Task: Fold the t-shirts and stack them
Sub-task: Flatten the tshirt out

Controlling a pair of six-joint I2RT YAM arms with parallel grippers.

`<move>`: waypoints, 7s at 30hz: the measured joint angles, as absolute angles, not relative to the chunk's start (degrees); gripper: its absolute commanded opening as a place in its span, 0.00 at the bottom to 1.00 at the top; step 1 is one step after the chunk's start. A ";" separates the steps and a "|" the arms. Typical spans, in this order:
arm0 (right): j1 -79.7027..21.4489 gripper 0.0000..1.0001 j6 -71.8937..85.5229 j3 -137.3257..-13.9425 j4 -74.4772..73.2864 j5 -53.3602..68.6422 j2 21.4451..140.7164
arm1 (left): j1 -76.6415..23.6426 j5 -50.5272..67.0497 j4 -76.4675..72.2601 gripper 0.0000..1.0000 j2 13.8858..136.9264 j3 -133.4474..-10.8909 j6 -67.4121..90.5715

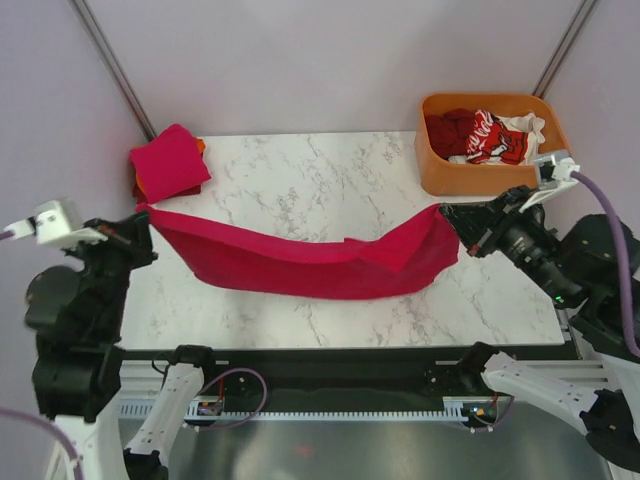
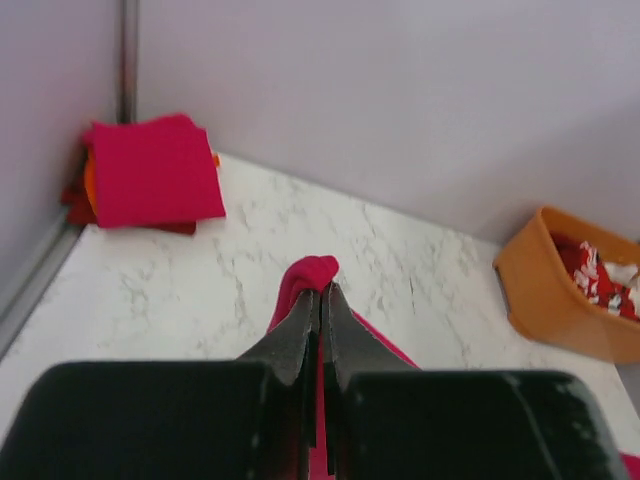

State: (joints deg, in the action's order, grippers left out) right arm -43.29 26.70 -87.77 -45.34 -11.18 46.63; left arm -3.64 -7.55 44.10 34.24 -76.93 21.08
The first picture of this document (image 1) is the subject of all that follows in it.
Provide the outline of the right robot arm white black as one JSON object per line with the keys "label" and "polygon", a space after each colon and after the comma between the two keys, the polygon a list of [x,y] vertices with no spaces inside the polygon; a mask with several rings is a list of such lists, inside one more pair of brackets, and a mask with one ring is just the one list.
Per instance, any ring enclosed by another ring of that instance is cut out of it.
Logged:
{"label": "right robot arm white black", "polygon": [[467,392],[486,388],[543,410],[581,433],[606,461],[639,470],[639,357],[624,334],[639,335],[639,242],[625,224],[612,231],[606,214],[580,218],[559,237],[545,223],[534,191],[514,187],[476,203],[445,203],[439,211],[467,253],[503,254],[553,302],[570,310],[569,325],[598,353],[619,387],[579,387],[545,375],[505,351],[475,343],[458,363]]}

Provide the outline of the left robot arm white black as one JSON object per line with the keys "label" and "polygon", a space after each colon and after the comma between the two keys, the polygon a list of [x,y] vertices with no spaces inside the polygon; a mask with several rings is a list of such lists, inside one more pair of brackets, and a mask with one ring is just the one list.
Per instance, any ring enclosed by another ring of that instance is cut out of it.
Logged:
{"label": "left robot arm white black", "polygon": [[180,345],[168,357],[158,398],[128,444],[119,430],[119,347],[134,270],[157,258],[146,211],[110,222],[72,223],[64,213],[31,219],[42,245],[80,260],[38,274],[26,293],[24,321],[36,337],[32,383],[39,422],[67,455],[75,479],[166,479],[168,460],[188,406],[219,382],[211,348]]}

